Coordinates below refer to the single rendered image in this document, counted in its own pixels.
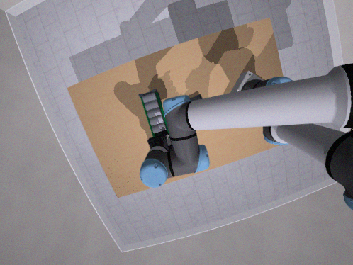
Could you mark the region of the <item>grey cylinder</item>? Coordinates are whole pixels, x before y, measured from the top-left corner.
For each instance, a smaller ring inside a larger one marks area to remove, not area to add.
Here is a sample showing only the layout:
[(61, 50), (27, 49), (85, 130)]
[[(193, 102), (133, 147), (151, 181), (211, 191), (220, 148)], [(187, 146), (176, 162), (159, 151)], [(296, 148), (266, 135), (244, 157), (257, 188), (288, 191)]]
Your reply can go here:
[(163, 119), (162, 115), (156, 116), (154, 118), (150, 118), (151, 126), (163, 123), (164, 119), (163, 120), (162, 119)]
[(151, 94), (142, 96), (142, 99), (143, 99), (144, 103), (149, 103), (151, 101), (157, 100), (157, 97), (156, 97), (155, 93), (151, 93)]
[(162, 113), (160, 111), (160, 108), (155, 108), (150, 111), (147, 111), (148, 118), (154, 118), (154, 117), (159, 116), (161, 114)]
[(152, 126), (153, 133), (158, 133), (158, 132), (161, 132), (163, 130), (166, 130), (166, 126), (165, 126), (164, 123), (160, 123), (160, 124)]
[(155, 109), (155, 108), (159, 108), (159, 104), (158, 104), (157, 100), (151, 101), (149, 103), (145, 103), (146, 111), (150, 111), (150, 110)]

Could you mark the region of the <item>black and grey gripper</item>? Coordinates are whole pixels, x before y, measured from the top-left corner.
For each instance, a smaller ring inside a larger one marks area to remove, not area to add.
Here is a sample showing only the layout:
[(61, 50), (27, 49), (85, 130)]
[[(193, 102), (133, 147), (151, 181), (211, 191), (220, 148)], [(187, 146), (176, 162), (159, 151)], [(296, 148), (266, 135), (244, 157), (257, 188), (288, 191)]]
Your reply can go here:
[[(157, 141), (157, 142), (155, 142)], [(150, 143), (150, 148), (153, 148), (155, 146), (161, 146), (163, 148), (165, 148), (167, 151), (172, 151), (172, 144), (171, 144), (171, 140), (167, 134), (167, 136), (165, 134), (162, 135), (158, 135), (155, 137), (151, 137), (148, 140), (148, 144)], [(156, 144), (156, 145), (154, 145)]]

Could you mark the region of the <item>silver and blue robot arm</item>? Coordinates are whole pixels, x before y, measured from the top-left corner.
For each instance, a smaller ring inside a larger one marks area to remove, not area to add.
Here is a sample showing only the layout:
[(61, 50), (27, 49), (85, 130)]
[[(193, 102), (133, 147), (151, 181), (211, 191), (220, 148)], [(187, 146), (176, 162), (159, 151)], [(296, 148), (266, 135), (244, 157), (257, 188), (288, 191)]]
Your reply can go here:
[[(173, 150), (150, 149), (140, 168), (144, 185), (157, 188), (168, 178), (209, 168), (197, 130), (263, 127), (268, 143), (290, 144), (322, 164), (325, 160), (327, 174), (344, 186), (344, 201), (353, 210), (353, 63), (296, 81), (253, 79), (241, 91), (195, 101), (176, 96), (164, 100), (163, 108)], [(351, 128), (352, 134), (313, 123)]]

